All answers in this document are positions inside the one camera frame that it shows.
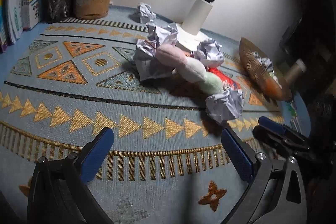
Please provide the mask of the large paper ball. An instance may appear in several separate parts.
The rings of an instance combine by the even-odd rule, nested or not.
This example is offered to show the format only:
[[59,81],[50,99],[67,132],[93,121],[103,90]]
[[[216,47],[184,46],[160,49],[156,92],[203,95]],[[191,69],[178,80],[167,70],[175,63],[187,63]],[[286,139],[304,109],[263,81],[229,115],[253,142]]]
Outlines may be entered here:
[[206,99],[206,112],[217,124],[235,120],[242,116],[244,107],[243,91],[227,88],[222,93]]

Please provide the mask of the red snack packet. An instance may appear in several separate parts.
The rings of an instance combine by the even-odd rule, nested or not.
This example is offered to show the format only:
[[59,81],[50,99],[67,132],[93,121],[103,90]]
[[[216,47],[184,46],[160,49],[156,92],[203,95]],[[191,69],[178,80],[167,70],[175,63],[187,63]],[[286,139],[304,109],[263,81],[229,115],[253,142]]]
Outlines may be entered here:
[[239,89],[241,89],[241,87],[240,87],[240,85],[238,83],[236,83],[234,80],[232,80],[231,78],[229,78],[227,75],[225,75],[224,73],[222,73],[217,68],[209,68],[209,72],[211,72],[211,73],[215,74],[216,76],[218,76],[222,80],[222,82],[224,83],[224,85],[230,87],[232,90],[239,90]]

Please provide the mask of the pastel dango plush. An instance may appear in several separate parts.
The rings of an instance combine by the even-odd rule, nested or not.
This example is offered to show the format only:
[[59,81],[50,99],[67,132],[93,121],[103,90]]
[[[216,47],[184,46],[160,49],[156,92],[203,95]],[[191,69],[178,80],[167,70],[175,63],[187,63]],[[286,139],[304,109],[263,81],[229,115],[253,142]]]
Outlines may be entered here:
[[164,66],[174,68],[187,82],[198,85],[208,96],[224,92],[221,78],[206,70],[196,58],[186,56],[183,50],[171,44],[158,47],[155,58]]

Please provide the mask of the small paper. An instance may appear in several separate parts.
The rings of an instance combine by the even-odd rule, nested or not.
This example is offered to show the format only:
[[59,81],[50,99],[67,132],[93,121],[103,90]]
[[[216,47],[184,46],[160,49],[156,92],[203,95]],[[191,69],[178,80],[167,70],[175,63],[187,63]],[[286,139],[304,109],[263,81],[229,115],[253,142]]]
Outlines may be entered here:
[[153,21],[157,18],[157,15],[152,12],[150,5],[139,2],[137,8],[138,10],[136,15],[138,16],[141,24],[147,24],[149,21]]

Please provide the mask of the stacked books at right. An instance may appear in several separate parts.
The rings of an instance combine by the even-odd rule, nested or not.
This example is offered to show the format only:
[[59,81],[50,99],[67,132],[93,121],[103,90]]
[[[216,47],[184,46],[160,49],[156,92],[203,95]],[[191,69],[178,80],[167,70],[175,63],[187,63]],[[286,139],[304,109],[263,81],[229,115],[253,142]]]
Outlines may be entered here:
[[290,125],[291,128],[296,131],[299,132],[301,134],[303,134],[303,129],[300,125],[299,119],[298,119],[298,112],[297,112],[297,108],[296,105],[294,103],[294,101],[289,101],[287,102],[287,106],[288,106],[288,110],[290,112]]

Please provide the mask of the amber ribbed glass bowl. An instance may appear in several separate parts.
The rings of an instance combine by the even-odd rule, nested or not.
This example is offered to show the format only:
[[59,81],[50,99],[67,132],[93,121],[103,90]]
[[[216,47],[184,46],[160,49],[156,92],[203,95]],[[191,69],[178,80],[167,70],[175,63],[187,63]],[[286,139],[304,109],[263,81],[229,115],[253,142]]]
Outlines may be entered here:
[[291,99],[292,94],[282,75],[276,75],[278,83],[266,71],[266,68],[254,57],[253,53],[257,52],[261,58],[268,56],[246,38],[241,38],[239,43],[240,62],[248,73],[250,79],[259,87],[259,90],[277,101],[287,101]]

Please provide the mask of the gold thermos bottle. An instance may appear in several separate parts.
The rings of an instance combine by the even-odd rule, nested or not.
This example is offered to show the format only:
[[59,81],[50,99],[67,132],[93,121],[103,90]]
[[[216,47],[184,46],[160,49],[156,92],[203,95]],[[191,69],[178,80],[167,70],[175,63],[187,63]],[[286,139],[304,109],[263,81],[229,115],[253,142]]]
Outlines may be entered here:
[[284,80],[288,85],[292,85],[300,77],[300,75],[305,72],[305,63],[301,59],[297,59],[290,69],[284,74]]

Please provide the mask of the crumpled paper in bowl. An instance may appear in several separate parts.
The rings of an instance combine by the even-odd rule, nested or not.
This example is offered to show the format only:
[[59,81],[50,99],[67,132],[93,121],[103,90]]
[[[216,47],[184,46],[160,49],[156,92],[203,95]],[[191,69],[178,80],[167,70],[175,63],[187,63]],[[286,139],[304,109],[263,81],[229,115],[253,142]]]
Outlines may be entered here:
[[258,52],[252,52],[255,59],[264,67],[268,72],[274,72],[274,67],[272,61],[268,57],[261,57]]

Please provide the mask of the patterned blue table mat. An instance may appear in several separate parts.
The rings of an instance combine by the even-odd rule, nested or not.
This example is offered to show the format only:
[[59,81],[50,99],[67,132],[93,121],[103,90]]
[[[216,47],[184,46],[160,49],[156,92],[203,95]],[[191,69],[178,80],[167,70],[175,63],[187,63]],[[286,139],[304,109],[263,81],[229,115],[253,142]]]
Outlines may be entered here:
[[114,144],[88,187],[114,223],[220,223],[246,189],[198,86],[139,79],[132,13],[39,24],[1,56],[1,194],[20,222],[37,160],[104,127]]

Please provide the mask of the black mesh pen holder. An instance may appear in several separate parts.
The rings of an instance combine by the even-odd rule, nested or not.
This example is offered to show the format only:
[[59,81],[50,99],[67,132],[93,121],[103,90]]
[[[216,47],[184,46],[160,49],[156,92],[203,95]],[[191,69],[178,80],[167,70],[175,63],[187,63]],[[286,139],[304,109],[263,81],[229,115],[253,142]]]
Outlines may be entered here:
[[74,16],[75,0],[42,0],[42,20],[56,23]]

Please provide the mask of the white cover book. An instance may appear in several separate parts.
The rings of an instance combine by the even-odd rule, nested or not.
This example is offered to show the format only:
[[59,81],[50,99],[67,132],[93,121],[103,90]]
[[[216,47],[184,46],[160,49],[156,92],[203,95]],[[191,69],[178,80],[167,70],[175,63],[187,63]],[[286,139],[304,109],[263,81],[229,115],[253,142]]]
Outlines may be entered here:
[[6,19],[10,44],[15,44],[23,32],[21,0],[6,0]]

